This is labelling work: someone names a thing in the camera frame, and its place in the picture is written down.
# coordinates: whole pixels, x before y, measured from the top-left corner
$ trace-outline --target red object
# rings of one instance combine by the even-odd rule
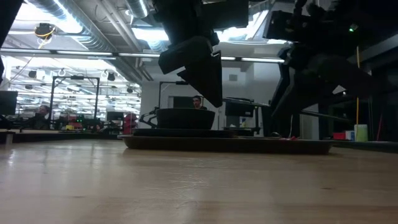
[[[346,133],[333,133],[333,139],[334,140],[345,140]]]
[[[123,134],[132,134],[134,128],[136,128],[137,115],[134,113],[128,114],[124,117],[123,121]]]

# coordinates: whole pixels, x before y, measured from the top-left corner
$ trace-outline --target black bowl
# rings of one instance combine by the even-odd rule
[[[157,128],[211,129],[214,112],[190,108],[168,108],[156,111]]]

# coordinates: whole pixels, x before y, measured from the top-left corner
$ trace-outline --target dark tray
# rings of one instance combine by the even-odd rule
[[[328,154],[329,142],[264,138],[175,138],[119,136],[130,149],[172,151]]]
[[[196,129],[135,129],[133,136],[184,137],[184,138],[233,138],[234,131],[196,130]]]

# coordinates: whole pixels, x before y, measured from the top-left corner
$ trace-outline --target red box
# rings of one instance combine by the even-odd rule
[[[345,140],[346,133],[333,133],[333,139],[334,140]]]

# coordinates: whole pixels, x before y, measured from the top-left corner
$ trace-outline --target tray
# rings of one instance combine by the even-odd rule
[[[176,138],[119,136],[130,149],[277,154],[328,154],[330,142],[277,138]]]

